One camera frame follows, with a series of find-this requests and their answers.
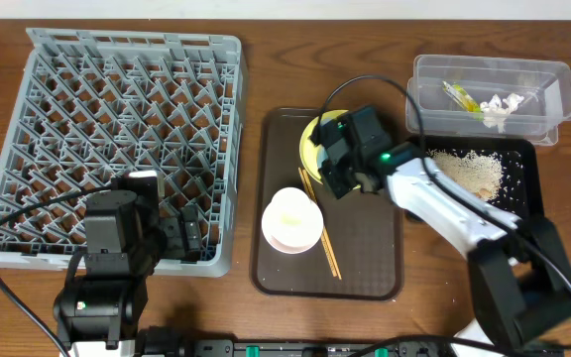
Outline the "yellow plate bowl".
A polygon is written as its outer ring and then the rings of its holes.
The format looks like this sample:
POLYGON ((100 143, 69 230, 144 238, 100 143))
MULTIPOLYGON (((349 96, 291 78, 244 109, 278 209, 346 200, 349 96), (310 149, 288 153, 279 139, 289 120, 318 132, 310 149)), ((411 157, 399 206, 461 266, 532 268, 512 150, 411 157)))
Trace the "yellow plate bowl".
POLYGON ((316 127, 318 117, 313 118, 303 130, 299 140, 299 157, 303 168, 310 177, 318 183, 321 183, 321 175, 319 166, 327 158, 324 149, 321 146, 315 146, 310 136, 316 127))

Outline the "white pink bowl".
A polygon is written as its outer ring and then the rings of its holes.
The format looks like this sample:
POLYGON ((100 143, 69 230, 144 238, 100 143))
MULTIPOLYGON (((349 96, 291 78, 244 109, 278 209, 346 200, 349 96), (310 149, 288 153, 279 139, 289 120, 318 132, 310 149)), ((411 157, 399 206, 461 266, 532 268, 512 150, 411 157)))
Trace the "white pink bowl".
POLYGON ((312 201, 298 213, 286 213, 269 204, 263 213, 261 228, 265 240, 274 249, 285 254, 300 254, 320 240, 323 216, 312 201))

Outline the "pile of rice grains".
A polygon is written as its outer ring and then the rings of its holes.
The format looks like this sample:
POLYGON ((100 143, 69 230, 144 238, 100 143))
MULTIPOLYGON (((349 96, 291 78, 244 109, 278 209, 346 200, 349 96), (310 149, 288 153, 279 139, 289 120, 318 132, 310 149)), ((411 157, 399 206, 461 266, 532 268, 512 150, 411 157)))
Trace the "pile of rice grains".
POLYGON ((485 202, 515 200, 523 190, 518 153, 431 149, 427 155, 445 175, 485 202))

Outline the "white cup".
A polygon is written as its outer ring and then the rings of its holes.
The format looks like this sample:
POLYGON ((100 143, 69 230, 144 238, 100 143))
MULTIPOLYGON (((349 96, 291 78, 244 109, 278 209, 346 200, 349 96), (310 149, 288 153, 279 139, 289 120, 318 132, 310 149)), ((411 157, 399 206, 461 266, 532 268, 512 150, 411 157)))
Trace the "white cup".
POLYGON ((310 199, 299 188, 284 187, 273 195, 271 204, 286 213, 298 213, 310 204, 310 199))

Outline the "green snack wrapper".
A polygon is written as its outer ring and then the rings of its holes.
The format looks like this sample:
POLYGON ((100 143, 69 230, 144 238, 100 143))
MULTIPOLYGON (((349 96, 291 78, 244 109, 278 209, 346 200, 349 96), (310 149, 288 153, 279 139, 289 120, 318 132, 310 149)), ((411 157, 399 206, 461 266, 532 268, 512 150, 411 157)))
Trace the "green snack wrapper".
POLYGON ((459 84, 442 82, 444 92, 463 110, 470 113, 481 113, 481 107, 475 99, 459 84))

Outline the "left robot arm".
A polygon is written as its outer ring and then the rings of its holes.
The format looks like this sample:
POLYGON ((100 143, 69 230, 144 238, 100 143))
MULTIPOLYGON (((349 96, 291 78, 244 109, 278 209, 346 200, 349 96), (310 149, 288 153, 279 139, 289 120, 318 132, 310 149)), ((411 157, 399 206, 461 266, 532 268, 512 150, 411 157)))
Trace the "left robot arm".
POLYGON ((86 200, 86 246, 71 257, 54 303, 57 337, 69 356, 94 351, 179 356, 168 334, 141 332, 146 279, 162 259, 195 262, 201 233, 196 206, 163 217, 165 193, 157 171, 132 172, 86 200))

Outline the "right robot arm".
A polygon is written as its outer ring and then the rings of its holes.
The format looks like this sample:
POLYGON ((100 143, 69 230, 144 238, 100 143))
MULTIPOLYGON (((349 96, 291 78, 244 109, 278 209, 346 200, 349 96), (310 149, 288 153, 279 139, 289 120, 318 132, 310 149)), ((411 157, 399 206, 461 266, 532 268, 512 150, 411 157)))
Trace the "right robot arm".
POLYGON ((458 348, 520 354, 571 318, 571 265, 548 219, 522 219, 468 192, 415 143, 394 144, 372 107, 318 118, 309 140, 325 154, 318 171, 335 197, 382 190, 466 259, 475 318, 458 348))

